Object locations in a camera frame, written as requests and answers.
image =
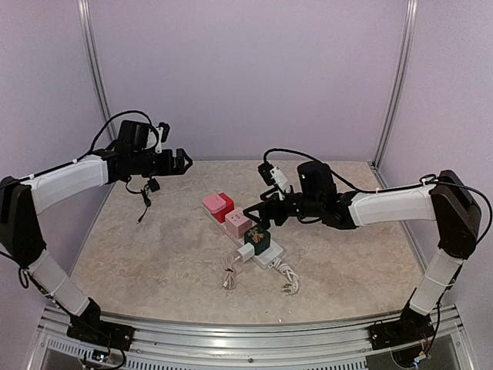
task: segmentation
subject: white power cord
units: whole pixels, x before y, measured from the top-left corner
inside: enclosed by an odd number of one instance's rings
[[[277,272],[286,277],[288,283],[283,286],[283,290],[288,295],[294,295],[300,290],[300,277],[296,275],[293,268],[288,264],[283,263],[282,258],[276,258],[269,268],[276,269]]]
[[[224,252],[222,256],[222,261],[223,261],[223,268],[224,268],[224,283],[223,283],[223,289],[226,289],[228,291],[232,291],[235,286],[235,279],[234,279],[234,270],[233,270],[233,264],[238,261],[241,258],[241,256],[238,256],[234,258],[231,254]]]

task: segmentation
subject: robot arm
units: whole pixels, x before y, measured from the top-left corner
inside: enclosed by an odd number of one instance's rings
[[[38,177],[31,175],[30,180],[6,177],[0,182],[0,243],[43,295],[70,316],[69,337],[105,347],[111,338],[112,347],[128,350],[133,328],[99,319],[100,307],[76,287],[46,249],[37,216],[77,193],[117,180],[128,182],[132,175],[155,181],[154,176],[184,174],[192,160],[183,149],[175,156],[172,150],[163,150],[167,124],[155,130],[159,143],[149,137],[148,123],[123,121],[118,139],[106,150],[95,150]],[[151,190],[158,190],[159,184],[153,184]]]
[[[262,202],[244,210],[261,227],[273,220],[281,226],[288,217],[316,217],[329,227],[351,230],[370,224],[399,220],[436,221],[440,234],[438,250],[419,286],[396,322],[373,325],[370,337],[374,349],[418,341],[433,334],[430,312],[453,285],[462,264],[474,252],[481,220],[481,209],[452,171],[422,183],[375,192],[338,193],[330,167],[312,160],[298,166],[301,192],[284,191],[277,186],[279,169],[267,161],[259,173],[273,189],[263,193]]]

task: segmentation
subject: marble table surface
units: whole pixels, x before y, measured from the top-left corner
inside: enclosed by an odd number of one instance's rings
[[[301,162],[272,161],[299,190]],[[221,255],[235,244],[205,215],[202,199],[227,193],[238,207],[267,187],[260,161],[199,161],[184,176],[159,178],[143,221],[143,199],[114,186],[76,263],[72,278],[103,311],[141,318],[215,324],[328,321],[402,309],[421,273],[402,227],[387,223],[335,230],[289,219],[270,229],[300,291],[282,292],[284,277],[253,261],[237,267],[236,287],[222,286]],[[377,181],[366,163],[334,162],[359,187]],[[129,187],[145,183],[134,177]],[[347,191],[337,183],[339,191]]]

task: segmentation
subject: white wall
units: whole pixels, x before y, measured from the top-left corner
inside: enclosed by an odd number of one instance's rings
[[[422,1],[383,176],[398,185],[453,169],[493,200],[492,148],[493,3]],[[436,226],[411,226],[430,260],[437,249]],[[492,235],[478,246],[449,293],[484,370],[491,368],[493,356]]]
[[[171,124],[196,159],[272,146],[371,160],[397,68],[406,0],[90,2],[114,111]]]
[[[21,177],[84,153],[102,125],[76,1],[0,4],[0,178]],[[107,189],[41,215],[48,249],[68,270]],[[0,257],[0,369],[22,368],[45,299],[22,289]]]

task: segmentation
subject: red block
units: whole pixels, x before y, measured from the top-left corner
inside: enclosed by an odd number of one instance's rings
[[[234,210],[234,202],[225,193],[221,193],[219,194],[219,196],[226,201],[226,207],[220,210],[218,213],[213,214],[213,216],[216,218],[216,220],[223,224],[226,219],[226,215]]]

